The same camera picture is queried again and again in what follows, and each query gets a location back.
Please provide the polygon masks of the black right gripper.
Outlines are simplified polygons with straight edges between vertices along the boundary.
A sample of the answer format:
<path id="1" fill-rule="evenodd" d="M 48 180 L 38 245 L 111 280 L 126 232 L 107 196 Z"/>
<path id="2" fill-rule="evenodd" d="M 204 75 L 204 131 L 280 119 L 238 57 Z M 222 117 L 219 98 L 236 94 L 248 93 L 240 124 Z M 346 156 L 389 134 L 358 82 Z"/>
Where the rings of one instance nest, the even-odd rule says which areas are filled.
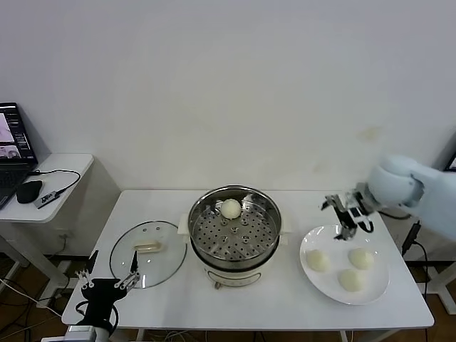
<path id="1" fill-rule="evenodd" d="M 327 195 L 321 205 L 321 211 L 332 207 L 337 213 L 341 226 L 340 232 L 334 237 L 336 240 L 348 241 L 356 233 L 356 219 L 358 218 L 357 202 L 351 192 L 337 195 Z"/>

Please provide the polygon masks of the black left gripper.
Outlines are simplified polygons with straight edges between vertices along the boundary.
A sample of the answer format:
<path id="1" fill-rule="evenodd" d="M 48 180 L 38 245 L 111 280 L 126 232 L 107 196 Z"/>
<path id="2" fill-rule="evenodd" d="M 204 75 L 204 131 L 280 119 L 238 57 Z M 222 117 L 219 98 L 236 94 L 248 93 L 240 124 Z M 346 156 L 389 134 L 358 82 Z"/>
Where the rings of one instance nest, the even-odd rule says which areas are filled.
<path id="1" fill-rule="evenodd" d="M 75 274 L 82 283 L 81 293 L 88 301 L 82 324 L 110 323 L 110 315 L 116 301 L 125 298 L 125 290 L 132 289 L 140 280 L 138 271 L 138 252 L 135 251 L 130 265 L 129 274 L 121 279 L 94 279 L 91 273 L 96 263 L 96 249 L 85 266 Z"/>

